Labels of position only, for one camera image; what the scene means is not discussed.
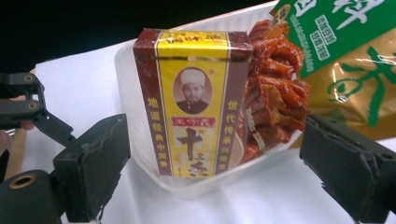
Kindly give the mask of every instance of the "white container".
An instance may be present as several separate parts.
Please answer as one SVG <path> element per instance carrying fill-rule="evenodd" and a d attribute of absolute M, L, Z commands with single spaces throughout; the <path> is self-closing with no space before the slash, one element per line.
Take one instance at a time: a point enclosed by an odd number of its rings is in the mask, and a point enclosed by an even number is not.
<path fill-rule="evenodd" d="M 269 12 L 275 6 L 277 1 L 261 4 L 255 7 L 238 10 L 228 14 L 220 15 L 211 19 L 189 23 L 178 26 L 178 30 L 195 30 L 195 31 L 246 31 L 249 32 L 255 22 L 271 19 Z M 120 100 L 124 113 L 128 118 L 128 130 L 131 142 L 131 153 L 134 160 L 143 168 L 143 170 L 162 188 L 174 193 L 182 198 L 193 198 L 206 193 L 229 181 L 241 178 L 244 175 L 260 169 L 260 164 L 279 150 L 285 150 L 301 134 L 296 132 L 289 143 L 280 144 L 273 148 L 266 155 L 249 161 L 245 164 L 236 166 L 241 158 L 243 149 L 234 141 L 235 147 L 232 154 L 232 169 L 209 178 L 181 178 L 173 176 L 160 175 L 155 159 L 154 147 L 152 145 L 149 122 L 147 119 L 143 95 L 140 88 L 139 77 L 134 61 L 133 44 L 135 40 L 127 43 L 121 48 L 115 57 L 115 65 L 120 88 Z"/>

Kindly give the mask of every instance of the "green logo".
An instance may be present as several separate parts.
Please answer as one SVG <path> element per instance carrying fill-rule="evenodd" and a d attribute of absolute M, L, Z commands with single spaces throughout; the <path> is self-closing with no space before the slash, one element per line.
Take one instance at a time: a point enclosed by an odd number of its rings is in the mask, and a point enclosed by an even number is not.
<path fill-rule="evenodd" d="M 364 82 L 366 80 L 372 78 L 376 80 L 377 87 L 375 89 L 375 93 L 372 96 L 370 106 L 367 111 L 369 126 L 374 127 L 378 123 L 378 111 L 386 92 L 384 82 L 381 79 L 381 75 L 385 77 L 391 84 L 396 84 L 396 74 L 392 71 L 392 67 L 396 66 L 396 62 L 390 60 L 387 57 L 379 55 L 373 47 L 369 47 L 367 49 L 367 53 L 370 55 L 376 69 L 368 71 L 361 67 L 353 67 L 349 66 L 346 63 L 342 63 L 341 68 L 344 71 L 348 73 L 365 72 L 365 75 L 359 78 L 349 77 L 337 80 L 329 86 L 329 88 L 327 89 L 327 93 L 332 94 L 333 92 L 335 96 L 334 99 L 329 99 L 329 101 L 344 103 L 351 95 L 359 92 L 363 88 Z M 349 90 L 347 86 L 350 85 L 354 85 L 355 87 Z"/>

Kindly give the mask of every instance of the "box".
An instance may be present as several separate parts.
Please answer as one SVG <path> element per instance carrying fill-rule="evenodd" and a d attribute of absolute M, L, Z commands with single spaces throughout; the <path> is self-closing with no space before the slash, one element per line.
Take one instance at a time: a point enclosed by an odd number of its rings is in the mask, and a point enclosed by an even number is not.
<path fill-rule="evenodd" d="M 209 18 L 185 24 L 175 29 L 200 30 L 200 31 L 243 31 L 249 32 L 257 21 L 271 19 L 269 14 L 277 1 L 261 4 L 255 7 L 241 9 Z M 156 155 L 149 130 L 149 122 L 143 101 L 139 76 L 134 61 L 133 45 L 136 39 L 126 42 L 115 56 L 115 68 L 120 89 L 120 104 L 122 111 L 128 117 L 128 129 L 131 143 L 131 154 L 134 161 L 148 176 L 161 188 L 179 198 L 191 199 L 209 192 L 231 181 L 243 178 L 257 170 L 260 170 L 268 162 L 273 154 L 285 150 L 301 135 L 296 132 L 287 144 L 280 144 L 271 152 L 248 163 L 239 164 L 243 153 L 241 142 L 238 138 L 233 141 L 233 149 L 230 158 L 229 169 L 209 178 L 186 178 L 170 175 L 161 175 L 158 169 Z"/>
<path fill-rule="evenodd" d="M 228 170 L 247 80 L 246 32 L 144 29 L 134 58 L 160 175 Z"/>

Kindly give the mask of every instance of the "yellow and brown box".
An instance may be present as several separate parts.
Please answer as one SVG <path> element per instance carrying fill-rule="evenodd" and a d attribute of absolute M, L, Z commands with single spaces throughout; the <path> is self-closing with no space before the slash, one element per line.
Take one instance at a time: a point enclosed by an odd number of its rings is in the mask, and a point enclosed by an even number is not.
<path fill-rule="evenodd" d="M 228 169 L 252 46 L 246 32 L 144 29 L 134 56 L 161 175 Z"/>

